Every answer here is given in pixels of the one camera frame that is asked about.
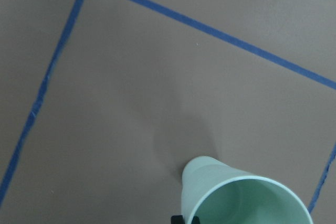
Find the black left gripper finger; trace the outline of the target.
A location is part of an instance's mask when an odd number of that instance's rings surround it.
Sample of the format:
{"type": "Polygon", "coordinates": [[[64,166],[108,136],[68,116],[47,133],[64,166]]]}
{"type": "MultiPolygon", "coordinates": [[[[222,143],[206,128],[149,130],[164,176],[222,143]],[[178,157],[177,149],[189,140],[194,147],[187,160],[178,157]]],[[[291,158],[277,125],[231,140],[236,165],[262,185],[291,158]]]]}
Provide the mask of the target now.
{"type": "MultiPolygon", "coordinates": [[[[186,224],[182,215],[175,215],[171,217],[171,224],[186,224]]],[[[194,216],[191,220],[191,224],[199,224],[199,217],[194,216]]]]}

